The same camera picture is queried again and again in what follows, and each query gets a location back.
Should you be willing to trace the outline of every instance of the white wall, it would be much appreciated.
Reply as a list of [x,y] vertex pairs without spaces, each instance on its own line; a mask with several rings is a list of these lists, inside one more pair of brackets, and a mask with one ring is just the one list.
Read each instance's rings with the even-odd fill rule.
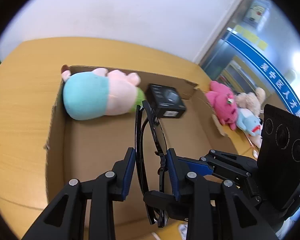
[[30,0],[0,38],[0,60],[26,40],[115,39],[198,62],[241,0]]

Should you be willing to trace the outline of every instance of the green plush part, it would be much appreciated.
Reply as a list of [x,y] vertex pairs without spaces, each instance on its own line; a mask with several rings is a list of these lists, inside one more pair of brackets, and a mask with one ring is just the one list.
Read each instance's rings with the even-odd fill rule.
[[134,105],[131,107],[130,112],[135,112],[137,105],[142,106],[142,101],[146,100],[144,92],[137,87],[137,98],[136,101],[134,102]]

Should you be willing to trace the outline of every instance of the yellow sticky note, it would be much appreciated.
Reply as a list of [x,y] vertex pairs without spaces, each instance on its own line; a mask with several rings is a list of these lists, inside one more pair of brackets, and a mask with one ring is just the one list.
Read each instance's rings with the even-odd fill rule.
[[258,43],[258,47],[259,47],[260,49],[262,49],[263,51],[265,51],[266,48],[268,47],[268,43],[266,43],[266,42],[263,41],[263,40],[260,40],[259,43]]
[[248,30],[244,30],[242,36],[252,43],[257,43],[257,41],[259,40],[259,37],[257,35],[249,32]]
[[235,30],[237,33],[242,34],[244,28],[243,28],[242,26],[240,26],[240,25],[236,25],[236,26],[234,27],[234,30]]

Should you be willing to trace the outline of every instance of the black box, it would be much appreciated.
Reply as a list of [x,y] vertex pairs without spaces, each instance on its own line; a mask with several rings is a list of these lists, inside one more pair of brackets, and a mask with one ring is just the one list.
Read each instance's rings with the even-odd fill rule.
[[149,84],[146,98],[158,118],[180,118],[186,111],[177,90],[156,84]]

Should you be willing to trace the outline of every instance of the blue sign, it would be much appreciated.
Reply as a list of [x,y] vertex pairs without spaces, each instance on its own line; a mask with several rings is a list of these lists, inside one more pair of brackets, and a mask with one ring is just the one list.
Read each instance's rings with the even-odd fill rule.
[[300,117],[300,101],[280,72],[262,54],[239,36],[231,33],[225,42],[249,60],[276,90],[286,108],[292,114]]

